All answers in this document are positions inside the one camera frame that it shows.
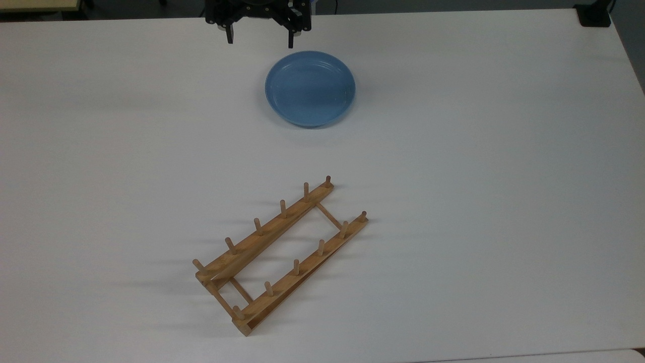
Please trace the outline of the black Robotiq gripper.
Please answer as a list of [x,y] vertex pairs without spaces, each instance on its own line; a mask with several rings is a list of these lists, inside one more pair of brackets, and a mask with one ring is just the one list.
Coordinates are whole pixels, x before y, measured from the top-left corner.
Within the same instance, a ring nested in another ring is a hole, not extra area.
[[205,21],[217,25],[233,43],[233,23],[240,18],[271,19],[288,30],[288,48],[294,38],[312,29],[311,1],[205,1]]

